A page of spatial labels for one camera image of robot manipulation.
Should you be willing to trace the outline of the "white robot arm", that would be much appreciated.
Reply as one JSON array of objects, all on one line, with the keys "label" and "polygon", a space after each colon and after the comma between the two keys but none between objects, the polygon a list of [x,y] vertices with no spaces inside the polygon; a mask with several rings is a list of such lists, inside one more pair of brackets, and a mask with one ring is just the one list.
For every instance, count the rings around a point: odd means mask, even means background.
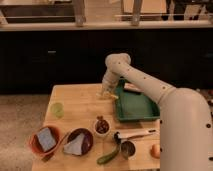
[{"label": "white robot arm", "polygon": [[131,66],[126,53],[105,59],[102,91],[113,92],[125,78],[160,110],[160,171],[213,171],[213,119],[206,99],[190,88],[177,88]]}]

